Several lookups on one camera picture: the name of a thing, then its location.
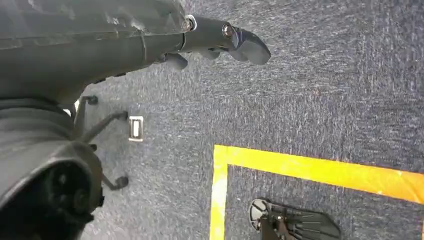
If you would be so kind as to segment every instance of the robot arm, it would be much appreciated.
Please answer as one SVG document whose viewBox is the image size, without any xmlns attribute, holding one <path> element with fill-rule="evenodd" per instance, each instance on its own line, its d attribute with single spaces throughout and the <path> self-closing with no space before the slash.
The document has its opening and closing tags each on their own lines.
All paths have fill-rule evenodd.
<svg viewBox="0 0 424 240">
<path fill-rule="evenodd" d="M 154 63 L 183 69 L 188 63 L 180 53 L 215 59 L 228 52 L 253 64 L 271 57 L 255 34 L 227 21 L 185 16 L 174 0 L 29 2 L 34 6 L 0 4 L 0 99 L 72 104 L 87 85 L 107 77 Z"/>
</svg>

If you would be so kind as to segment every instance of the yellow tape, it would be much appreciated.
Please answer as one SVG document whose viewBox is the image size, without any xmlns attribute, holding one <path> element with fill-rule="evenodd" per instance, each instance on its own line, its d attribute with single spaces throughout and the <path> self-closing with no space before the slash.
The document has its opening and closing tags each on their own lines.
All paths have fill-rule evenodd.
<svg viewBox="0 0 424 240">
<path fill-rule="evenodd" d="M 424 204 L 424 174 L 240 147 L 216 145 L 214 151 L 229 165 Z"/>
<path fill-rule="evenodd" d="M 228 164 L 213 153 L 213 180 L 210 207 L 210 240 L 224 240 L 225 207 L 227 201 Z"/>
</svg>

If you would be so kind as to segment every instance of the floor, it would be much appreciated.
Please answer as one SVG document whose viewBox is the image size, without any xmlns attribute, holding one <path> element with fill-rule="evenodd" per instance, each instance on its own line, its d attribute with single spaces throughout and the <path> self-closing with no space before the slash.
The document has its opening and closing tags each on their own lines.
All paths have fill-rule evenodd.
<svg viewBox="0 0 424 240">
<path fill-rule="evenodd" d="M 267 65 L 188 54 L 183 71 L 155 65 L 90 86 L 100 103 L 144 116 L 145 141 L 112 124 L 95 139 L 108 176 L 83 239 L 209 239 L 214 144 L 424 174 L 424 2 L 185 0 L 188 13 L 228 20 L 268 45 Z M 259 239 L 248 205 L 266 197 L 328 213 L 344 240 L 422 238 L 418 203 L 230 167 L 226 239 Z"/>
</svg>

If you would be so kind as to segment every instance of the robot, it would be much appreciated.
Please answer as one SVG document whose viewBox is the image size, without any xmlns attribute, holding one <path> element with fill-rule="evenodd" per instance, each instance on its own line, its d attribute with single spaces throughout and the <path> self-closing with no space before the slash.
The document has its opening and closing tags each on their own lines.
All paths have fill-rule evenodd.
<svg viewBox="0 0 424 240">
<path fill-rule="evenodd" d="M 0 239 L 75 240 L 104 202 L 90 141 L 127 112 L 83 132 L 90 84 L 152 64 L 186 67 L 181 53 L 263 65 L 271 57 L 252 32 L 187 15 L 175 0 L 0 2 Z M 78 111 L 71 106 L 80 100 Z M 63 109 L 71 109 L 67 115 Z"/>
</svg>

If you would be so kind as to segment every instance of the yellow floor marking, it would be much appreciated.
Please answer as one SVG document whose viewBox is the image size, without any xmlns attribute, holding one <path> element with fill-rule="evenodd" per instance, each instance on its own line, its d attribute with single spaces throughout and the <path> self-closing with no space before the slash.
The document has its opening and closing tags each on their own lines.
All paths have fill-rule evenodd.
<svg viewBox="0 0 424 240">
<path fill-rule="evenodd" d="M 209 239 L 224 240 L 225 205 L 227 200 L 228 164 L 213 153 L 212 200 Z"/>
<path fill-rule="evenodd" d="M 424 204 L 424 174 L 276 152 L 215 145 L 210 240 L 224 240 L 228 165 Z"/>
</svg>

